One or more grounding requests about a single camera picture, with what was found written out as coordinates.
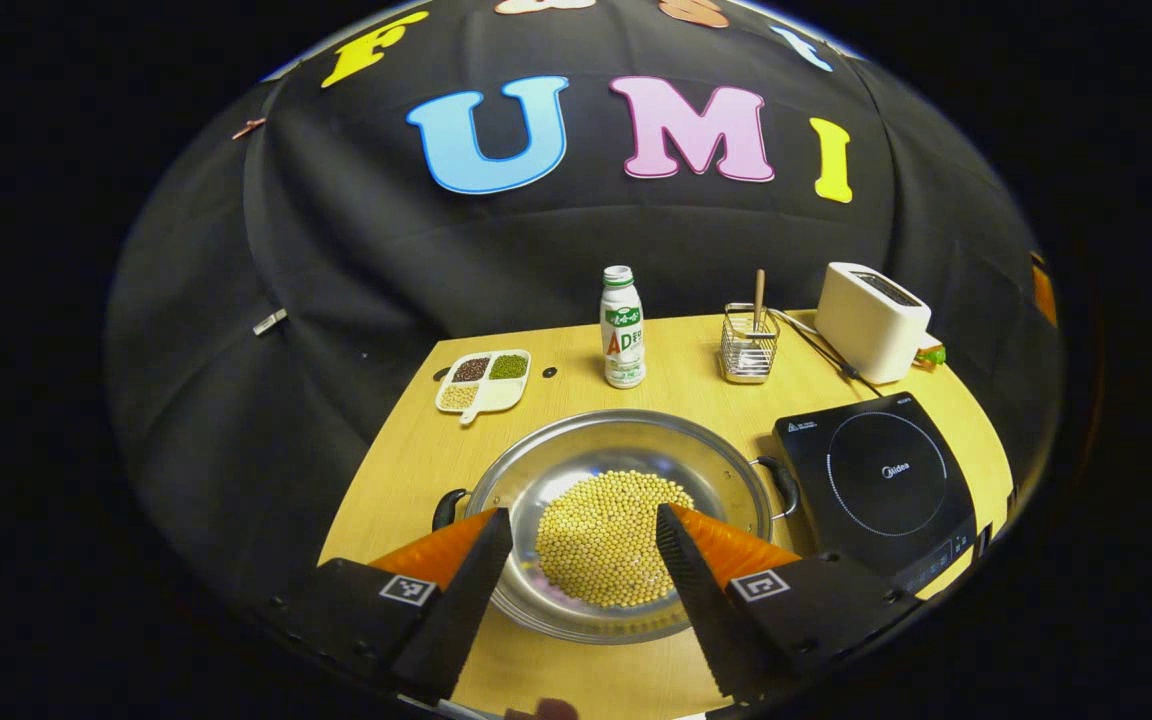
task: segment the power cord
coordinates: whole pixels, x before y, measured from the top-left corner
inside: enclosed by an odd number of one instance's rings
[[[865,387],[869,387],[869,392],[874,393],[874,396],[877,396],[877,397],[881,397],[882,396],[882,393],[878,392],[877,387],[872,386],[872,384],[869,384],[867,379],[861,377],[859,370],[856,370],[851,364],[846,363],[846,361],[835,359],[835,357],[833,357],[832,355],[828,355],[828,353],[826,353],[820,346],[818,346],[812,340],[812,338],[806,336],[806,333],[803,332],[803,328],[805,328],[806,325],[803,325],[803,323],[799,323],[799,320],[797,320],[796,318],[791,318],[787,313],[782,313],[782,311],[780,311],[780,310],[775,310],[774,308],[772,308],[770,310],[772,311],[773,314],[776,316],[776,318],[786,319],[791,325],[791,327],[794,328],[794,332],[799,333],[799,338],[803,338],[803,340],[806,341],[808,344],[812,346],[813,350],[816,350],[816,351],[818,351],[820,354],[820,357],[824,357],[832,365],[835,365],[838,367],[838,373],[839,374],[841,374],[844,378],[854,379],[855,381],[861,381],[861,384],[864,384]],[[812,333],[812,334],[817,334],[817,336],[819,336],[819,334],[820,334],[819,332],[817,332],[814,329],[810,329],[810,328],[809,328],[809,332]]]

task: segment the metal pot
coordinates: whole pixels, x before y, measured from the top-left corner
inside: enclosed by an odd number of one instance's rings
[[[687,629],[687,614],[675,591],[646,605],[604,609],[553,588],[536,555],[541,511],[590,475],[637,470],[681,484],[696,510],[771,539],[771,507],[753,464],[772,470],[785,515],[795,511],[799,492],[781,462],[745,460],[721,437],[691,420],[646,410],[599,410],[536,430],[490,467],[465,507],[465,515],[492,507],[509,509],[513,552],[493,604],[525,628],[575,642],[635,643]],[[444,495],[434,511],[434,529],[456,518],[456,502],[465,495],[464,488]]]

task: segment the white sectioned plate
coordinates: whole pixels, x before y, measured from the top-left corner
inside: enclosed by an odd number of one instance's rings
[[[493,381],[492,369],[498,357],[503,355],[518,355],[526,361],[526,367],[521,378],[500,378]],[[475,361],[486,361],[486,364],[483,365],[483,372],[461,372],[462,366],[470,365]],[[457,373],[461,373],[460,381],[456,379]],[[465,355],[453,363],[447,376],[444,376],[444,384],[440,384],[438,395],[434,395],[434,407],[438,407],[444,414],[461,414],[461,424],[468,425],[472,423],[477,414],[494,414],[516,406],[518,397],[522,397],[522,391],[526,387],[529,377],[531,377],[531,354],[526,350],[493,350]],[[457,387],[472,388],[473,400],[470,406],[453,407],[444,400],[449,388]]]

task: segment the metal utensil holder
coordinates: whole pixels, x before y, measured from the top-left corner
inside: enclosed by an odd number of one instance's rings
[[[766,382],[776,358],[781,325],[767,308],[755,327],[753,302],[728,302],[723,306],[723,378],[730,382]]]

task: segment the wooden tabletop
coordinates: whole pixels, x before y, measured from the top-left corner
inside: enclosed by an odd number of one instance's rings
[[[795,314],[810,320],[812,311]],[[646,320],[647,376],[631,389],[604,381],[596,324],[439,342],[362,461],[319,561],[366,562],[427,535],[439,497],[452,488],[472,491],[492,462],[518,439],[567,416],[613,407],[677,415],[713,430],[753,458],[783,455],[772,437],[778,418],[873,397],[863,384],[838,377],[797,333],[783,327],[766,382],[727,382],[718,359],[721,332],[721,314]],[[480,414],[468,427],[461,427],[460,415],[434,408],[439,369],[462,355],[503,348],[531,353],[526,391],[516,406],[501,414]],[[550,366],[558,373],[541,377],[541,370]],[[909,391],[918,399],[972,490],[977,532],[993,523],[996,533],[1006,521],[1011,471],[972,393],[948,365],[934,372],[911,367],[902,381],[879,389],[884,395]],[[773,514],[781,511],[771,478],[763,469],[756,471]],[[811,551],[801,515],[795,523],[773,523],[773,541]],[[946,588],[967,569],[970,555],[958,558],[919,597]],[[691,629],[653,642],[590,646],[532,632],[488,607],[452,700],[502,715],[508,707],[530,711],[541,697],[563,698],[581,717],[594,720],[668,720],[728,705]]]

